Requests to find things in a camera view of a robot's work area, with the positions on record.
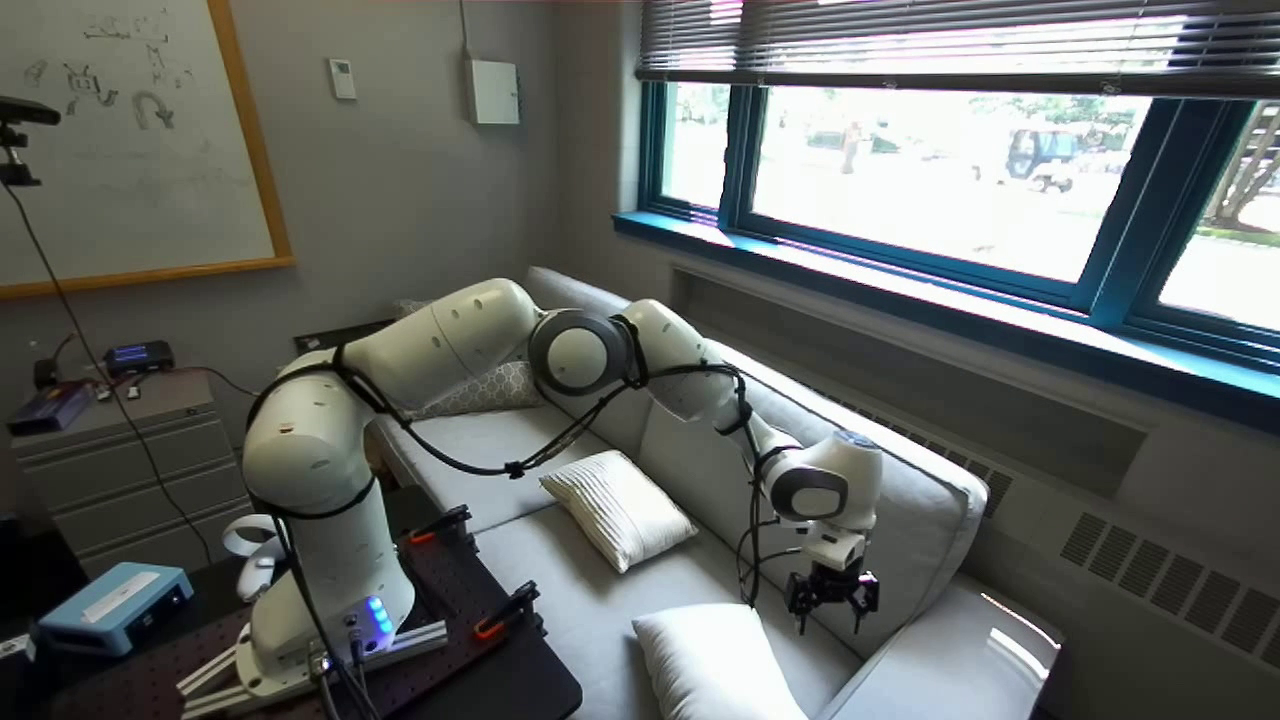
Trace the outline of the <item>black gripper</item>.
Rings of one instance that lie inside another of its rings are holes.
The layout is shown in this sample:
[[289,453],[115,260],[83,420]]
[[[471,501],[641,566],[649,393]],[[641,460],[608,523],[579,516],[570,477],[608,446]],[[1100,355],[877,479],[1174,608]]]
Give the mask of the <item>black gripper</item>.
[[880,610],[880,579],[877,572],[853,566],[823,566],[817,564],[790,587],[790,610],[795,614],[795,631],[807,631],[807,614],[820,603],[853,603],[856,625]]

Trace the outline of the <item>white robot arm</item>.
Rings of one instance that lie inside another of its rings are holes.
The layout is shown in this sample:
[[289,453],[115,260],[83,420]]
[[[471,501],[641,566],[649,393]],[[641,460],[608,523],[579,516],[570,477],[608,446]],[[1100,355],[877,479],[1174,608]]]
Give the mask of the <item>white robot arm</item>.
[[865,583],[880,501],[877,453],[841,434],[802,445],[760,420],[746,371],[659,298],[638,298],[612,314],[545,306],[518,279],[496,275],[359,340],[302,355],[258,396],[245,479],[291,547],[291,572],[252,603],[249,649],[260,668],[289,672],[337,631],[352,631],[373,653],[406,631],[416,587],[387,528],[368,428],[385,420],[411,445],[428,445],[432,428],[460,412],[460,393],[508,358],[525,364],[539,393],[575,396],[584,412],[506,463],[470,460],[458,446],[440,446],[440,463],[483,479],[545,477],[590,521],[603,557],[638,566],[683,543],[691,523],[615,457],[570,460],[566,446],[612,398],[641,393],[735,441],[774,513],[807,531],[811,572],[795,583],[795,610]]

